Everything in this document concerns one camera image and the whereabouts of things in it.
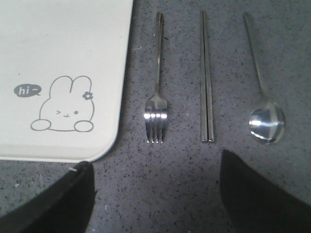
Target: cartoon bunny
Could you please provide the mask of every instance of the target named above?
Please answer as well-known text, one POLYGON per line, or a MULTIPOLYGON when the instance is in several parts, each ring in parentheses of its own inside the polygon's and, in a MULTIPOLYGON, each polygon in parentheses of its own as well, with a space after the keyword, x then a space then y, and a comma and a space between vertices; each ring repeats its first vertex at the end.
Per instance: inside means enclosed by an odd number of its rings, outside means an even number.
POLYGON ((42 104, 39 119, 31 124, 35 131, 89 132, 94 115, 91 79, 79 76, 74 80, 61 76, 50 87, 50 97, 42 104))

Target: chopsticks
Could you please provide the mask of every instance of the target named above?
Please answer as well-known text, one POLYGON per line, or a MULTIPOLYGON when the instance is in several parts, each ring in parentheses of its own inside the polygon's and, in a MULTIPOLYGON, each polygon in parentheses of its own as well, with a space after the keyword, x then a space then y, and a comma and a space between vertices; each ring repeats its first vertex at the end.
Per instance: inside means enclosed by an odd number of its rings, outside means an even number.
POLYGON ((201 141, 203 143, 207 143, 214 142, 215 138, 213 125, 211 76, 207 41, 207 17, 205 11, 202 11, 200 14, 200 23, 201 141))

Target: fork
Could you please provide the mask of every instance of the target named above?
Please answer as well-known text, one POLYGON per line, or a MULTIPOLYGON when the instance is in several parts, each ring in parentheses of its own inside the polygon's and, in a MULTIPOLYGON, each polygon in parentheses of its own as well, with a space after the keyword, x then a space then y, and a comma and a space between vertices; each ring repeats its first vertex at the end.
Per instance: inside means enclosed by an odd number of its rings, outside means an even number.
POLYGON ((145 123, 147 142, 163 143, 164 132, 167 120, 167 102, 159 94, 160 86, 160 61, 161 61, 161 44, 162 44, 162 27, 163 14, 156 14, 156 77, 155 77, 155 93, 147 100, 145 105, 145 123))

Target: gray speckled countertop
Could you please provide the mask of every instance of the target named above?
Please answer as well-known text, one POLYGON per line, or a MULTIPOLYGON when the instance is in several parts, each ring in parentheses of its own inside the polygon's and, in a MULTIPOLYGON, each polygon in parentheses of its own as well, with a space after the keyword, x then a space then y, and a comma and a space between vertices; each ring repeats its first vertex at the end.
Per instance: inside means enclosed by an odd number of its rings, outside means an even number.
MULTIPOLYGON (((221 203, 224 148, 311 204, 311 4, 308 0, 136 0, 118 139, 95 161, 98 193, 88 233, 234 232, 221 203), (216 143, 200 132, 200 9, 208 14, 216 143), (156 12, 164 13, 162 145, 147 144, 144 103, 154 87, 156 12), (260 99, 242 15, 253 14, 267 83, 287 119, 274 146, 255 142, 248 115, 260 99)), ((71 164, 0 161, 0 216, 50 186, 71 164)))

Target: bunny ear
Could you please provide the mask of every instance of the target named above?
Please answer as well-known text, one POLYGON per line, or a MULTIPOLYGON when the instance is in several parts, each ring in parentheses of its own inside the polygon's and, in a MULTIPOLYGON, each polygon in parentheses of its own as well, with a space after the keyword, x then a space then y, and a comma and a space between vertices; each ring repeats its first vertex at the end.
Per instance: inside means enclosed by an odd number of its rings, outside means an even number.
POLYGON ((92 82, 89 77, 80 76, 73 80, 71 93, 82 96, 85 92, 90 92, 91 85, 92 85, 92 82))
POLYGON ((70 92, 72 79, 68 76, 61 76, 54 80, 50 88, 50 97, 62 96, 70 92))

